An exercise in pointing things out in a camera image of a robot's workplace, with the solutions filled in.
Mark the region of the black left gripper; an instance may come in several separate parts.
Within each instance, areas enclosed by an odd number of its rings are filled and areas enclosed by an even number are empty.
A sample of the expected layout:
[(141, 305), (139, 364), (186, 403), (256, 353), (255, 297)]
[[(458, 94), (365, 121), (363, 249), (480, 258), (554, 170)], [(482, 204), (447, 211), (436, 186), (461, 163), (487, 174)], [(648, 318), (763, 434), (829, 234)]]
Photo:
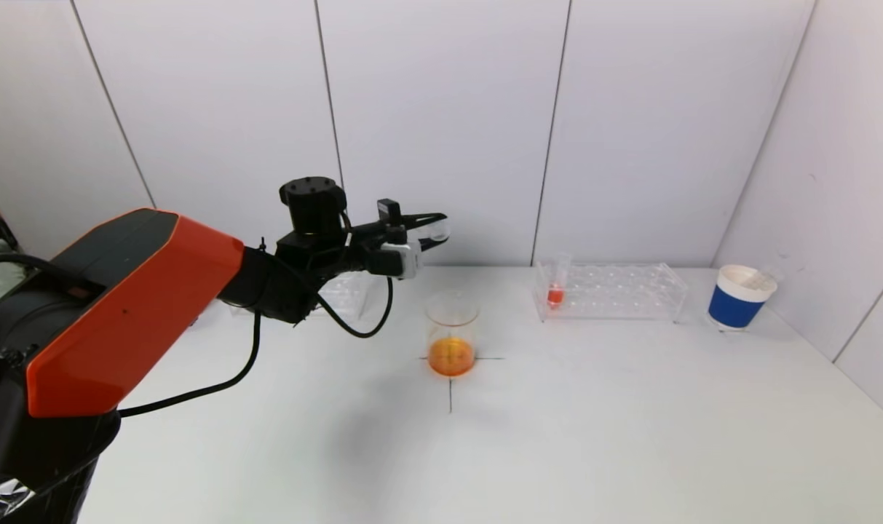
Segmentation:
[[(379, 219), (372, 223), (361, 223), (352, 228), (351, 243), (354, 246), (405, 245), (408, 243), (407, 230), (415, 230), (448, 219), (445, 213), (412, 213), (403, 215), (398, 202), (392, 199), (379, 199), (377, 202)], [(434, 235), (418, 238), (422, 252), (444, 245), (449, 236)]]

